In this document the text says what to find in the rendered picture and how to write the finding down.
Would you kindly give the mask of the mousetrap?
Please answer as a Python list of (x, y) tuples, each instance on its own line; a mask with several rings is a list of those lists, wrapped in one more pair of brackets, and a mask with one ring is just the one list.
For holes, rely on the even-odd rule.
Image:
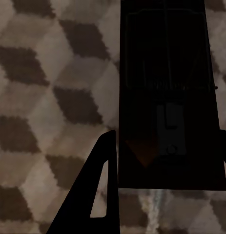
[(119, 188), (226, 191), (204, 0), (121, 0)]

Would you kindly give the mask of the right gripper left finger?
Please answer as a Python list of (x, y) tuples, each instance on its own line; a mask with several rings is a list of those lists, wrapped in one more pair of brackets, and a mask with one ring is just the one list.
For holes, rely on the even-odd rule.
[[(90, 217), (103, 165), (108, 161), (105, 217)], [(46, 234), (120, 234), (116, 131), (102, 134)]]

